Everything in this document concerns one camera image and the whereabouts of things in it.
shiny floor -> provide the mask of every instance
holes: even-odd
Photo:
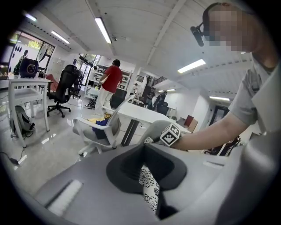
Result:
[[[23,150],[17,138],[11,138],[11,130],[9,126],[9,108],[7,92],[0,93],[0,147],[1,151],[7,153],[9,157],[20,159]],[[35,124],[34,134],[25,138],[27,147],[22,155],[27,158],[20,166],[13,165],[4,154],[0,158],[6,163],[8,170],[15,184],[24,189],[31,195],[49,179],[61,173],[63,170],[75,164],[80,156],[78,151],[84,146],[80,136],[72,131],[72,119],[81,116],[83,118],[92,118],[92,109],[87,109],[84,105],[89,100],[70,99],[63,106],[71,108],[71,112],[63,109],[65,118],[61,117],[59,111],[55,110],[48,117],[50,131],[46,132],[43,119],[43,106],[40,102],[34,104],[35,117],[31,121]],[[48,105],[54,105],[53,100],[48,100]],[[31,116],[30,104],[27,103],[25,111]],[[130,123],[130,119],[121,117],[121,131],[117,137],[119,145]],[[139,124],[135,135],[130,144],[136,144],[142,134],[146,131],[148,124]]]

white pants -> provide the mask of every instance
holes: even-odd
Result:
[[[104,115],[104,111],[102,109],[103,106],[111,109],[109,100],[111,99],[112,95],[113,95],[113,93],[105,90],[101,86],[99,93],[98,93],[96,105],[95,105],[95,112],[94,112],[95,114],[103,116]]]

doorway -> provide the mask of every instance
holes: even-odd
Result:
[[[213,115],[212,120],[210,122],[210,125],[212,125],[213,123],[215,123],[215,122],[221,120],[222,118],[224,118],[225,115],[227,115],[228,112],[229,112],[229,110],[228,110],[227,107],[216,106],[215,111],[214,111],[214,115]]]

black chair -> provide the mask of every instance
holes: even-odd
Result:
[[[79,75],[79,70],[76,69],[76,66],[69,65],[62,71],[60,82],[58,83],[58,88],[56,92],[48,93],[49,99],[54,99],[56,105],[49,105],[47,116],[49,116],[49,112],[58,110],[61,113],[62,118],[64,118],[64,114],[61,109],[68,109],[71,112],[71,109],[68,107],[61,106],[60,104],[67,103],[71,97],[70,89],[74,84],[75,80]]]
[[[157,112],[158,113],[161,113],[161,114],[166,116],[168,110],[169,110],[169,108],[168,108],[167,102],[163,102],[162,104],[157,105]]]

